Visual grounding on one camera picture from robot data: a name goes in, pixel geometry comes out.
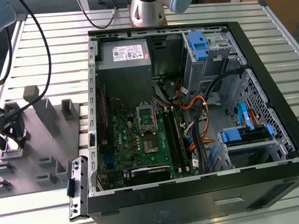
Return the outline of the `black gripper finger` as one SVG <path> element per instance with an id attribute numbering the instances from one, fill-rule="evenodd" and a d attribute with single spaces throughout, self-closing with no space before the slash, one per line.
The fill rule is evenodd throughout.
<path id="1" fill-rule="evenodd" d="M 19 149 L 22 149 L 26 143 L 25 124 L 22 115 L 19 113 L 12 118 L 6 118 L 8 138 L 12 139 Z"/>
<path id="2" fill-rule="evenodd" d="M 8 136 L 6 132 L 0 133 L 0 150 L 1 151 L 7 151 L 9 145 L 8 145 Z"/>

